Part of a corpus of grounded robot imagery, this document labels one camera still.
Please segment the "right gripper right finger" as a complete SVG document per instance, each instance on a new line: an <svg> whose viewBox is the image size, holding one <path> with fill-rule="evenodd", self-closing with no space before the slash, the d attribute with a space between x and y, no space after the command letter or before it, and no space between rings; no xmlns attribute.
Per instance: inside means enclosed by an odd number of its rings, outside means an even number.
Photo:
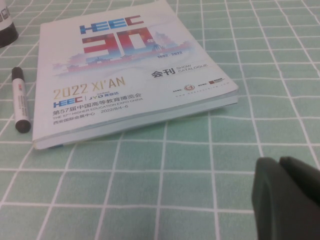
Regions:
<svg viewBox="0 0 320 240"><path fill-rule="evenodd" d="M318 169L291 156L281 157L279 163L302 191L320 192L320 171Z"/></svg>

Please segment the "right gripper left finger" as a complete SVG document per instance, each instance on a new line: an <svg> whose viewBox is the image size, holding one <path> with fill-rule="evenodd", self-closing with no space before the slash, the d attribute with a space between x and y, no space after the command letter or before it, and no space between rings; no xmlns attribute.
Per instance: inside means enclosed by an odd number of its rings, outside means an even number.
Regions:
<svg viewBox="0 0 320 240"><path fill-rule="evenodd" d="M251 202L259 240L320 238L320 192L301 190L280 160L257 160Z"/></svg>

